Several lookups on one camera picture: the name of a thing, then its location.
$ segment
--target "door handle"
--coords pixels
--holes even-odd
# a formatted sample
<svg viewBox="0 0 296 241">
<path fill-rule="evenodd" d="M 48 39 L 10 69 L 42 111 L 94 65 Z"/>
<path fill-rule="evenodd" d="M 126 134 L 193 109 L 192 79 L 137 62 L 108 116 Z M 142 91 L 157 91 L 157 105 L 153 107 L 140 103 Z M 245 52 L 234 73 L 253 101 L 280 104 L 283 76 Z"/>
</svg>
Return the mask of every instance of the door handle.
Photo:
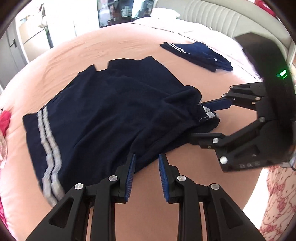
<svg viewBox="0 0 296 241">
<path fill-rule="evenodd" d="M 12 41 L 12 44 L 9 46 L 9 47 L 12 47 L 12 46 L 15 46 L 15 47 L 17 47 L 17 43 L 15 42 L 15 39 Z"/>
</svg>

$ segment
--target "navy blue garment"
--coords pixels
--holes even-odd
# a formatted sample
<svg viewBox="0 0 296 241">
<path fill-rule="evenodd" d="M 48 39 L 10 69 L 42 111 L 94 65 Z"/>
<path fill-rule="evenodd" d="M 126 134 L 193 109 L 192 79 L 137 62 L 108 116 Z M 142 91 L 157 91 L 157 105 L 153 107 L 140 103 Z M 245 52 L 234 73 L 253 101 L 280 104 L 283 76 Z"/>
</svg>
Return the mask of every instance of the navy blue garment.
<svg viewBox="0 0 296 241">
<path fill-rule="evenodd" d="M 139 171 L 187 143 L 189 132 L 211 131 L 219 119 L 199 105 L 201 97 L 151 56 L 80 72 L 40 111 L 23 117 L 44 196 L 54 205 L 76 183 L 114 174 L 129 152 Z"/>
<path fill-rule="evenodd" d="M 164 42 L 160 46 L 212 72 L 215 72 L 217 69 L 233 70 L 231 63 L 227 59 L 201 42 L 195 42 L 193 44 L 171 44 Z"/>
</svg>

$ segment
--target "upholstered headboard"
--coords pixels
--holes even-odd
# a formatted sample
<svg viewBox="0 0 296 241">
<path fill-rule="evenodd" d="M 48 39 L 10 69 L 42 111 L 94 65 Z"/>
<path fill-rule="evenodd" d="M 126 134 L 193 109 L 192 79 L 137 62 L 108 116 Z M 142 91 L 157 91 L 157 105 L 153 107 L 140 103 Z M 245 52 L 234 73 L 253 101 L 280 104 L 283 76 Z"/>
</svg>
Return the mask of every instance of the upholstered headboard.
<svg viewBox="0 0 296 241">
<path fill-rule="evenodd" d="M 158 0 L 155 7 L 173 9 L 179 19 L 200 23 L 231 38 L 253 32 L 277 43 L 288 66 L 293 63 L 295 43 L 284 25 L 247 0 Z"/>
</svg>

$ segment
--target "pink bedsheet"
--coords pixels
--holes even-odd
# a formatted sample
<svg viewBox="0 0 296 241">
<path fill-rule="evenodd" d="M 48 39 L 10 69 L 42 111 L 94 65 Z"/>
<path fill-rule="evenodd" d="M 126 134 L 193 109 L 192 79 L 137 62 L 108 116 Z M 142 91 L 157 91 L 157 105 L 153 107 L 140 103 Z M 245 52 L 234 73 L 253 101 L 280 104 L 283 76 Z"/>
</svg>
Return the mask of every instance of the pink bedsheet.
<svg viewBox="0 0 296 241">
<path fill-rule="evenodd" d="M 7 131 L 8 156 L 1 170 L 0 194 L 9 230 L 18 241 L 32 232 L 51 207 L 42 196 L 26 145 L 22 117 L 38 111 L 78 72 L 95 64 L 97 70 L 116 58 L 142 59 L 151 55 L 165 65 L 184 85 L 197 87 L 203 101 L 219 98 L 229 86 L 253 82 L 242 70 L 212 73 L 162 49 L 163 42 L 190 43 L 187 38 L 137 24 L 119 24 L 100 29 L 61 44 L 41 55 L 8 84 L 0 107 L 12 113 Z M 218 112 L 216 132 L 231 134 L 256 118 L 251 110 L 231 107 Z M 260 170 L 222 173 L 214 151 L 186 144 L 168 153 L 169 162 L 195 182 L 219 183 L 243 208 Z M 130 201 L 116 205 L 118 241 L 176 240 L 178 205 L 168 205 L 162 194 L 157 162 L 134 177 Z"/>
</svg>

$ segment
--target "red object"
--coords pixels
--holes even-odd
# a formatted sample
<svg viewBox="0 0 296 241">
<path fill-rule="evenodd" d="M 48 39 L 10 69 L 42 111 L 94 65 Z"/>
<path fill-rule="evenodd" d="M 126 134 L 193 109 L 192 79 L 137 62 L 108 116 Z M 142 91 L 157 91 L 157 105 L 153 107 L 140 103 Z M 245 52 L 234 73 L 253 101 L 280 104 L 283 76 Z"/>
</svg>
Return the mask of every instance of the red object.
<svg viewBox="0 0 296 241">
<path fill-rule="evenodd" d="M 2 131 L 2 135 L 6 136 L 6 131 L 8 129 L 10 123 L 11 113 L 7 110 L 4 110 L 0 115 L 0 130 Z"/>
<path fill-rule="evenodd" d="M 276 14 L 274 11 L 272 11 L 262 0 L 255 0 L 255 5 L 262 8 L 266 12 L 268 12 L 270 15 L 276 17 Z"/>
<path fill-rule="evenodd" d="M 10 117 L 11 117 L 11 113 L 7 110 L 2 111 L 2 113 L 0 114 L 0 130 L 2 131 L 2 135 L 4 137 L 6 136 L 6 131 L 10 123 Z M 8 228 L 6 219 L 4 216 L 4 210 L 3 210 L 1 198 L 0 198 L 0 222 L 1 221 L 5 225 L 5 227 Z"/>
</svg>

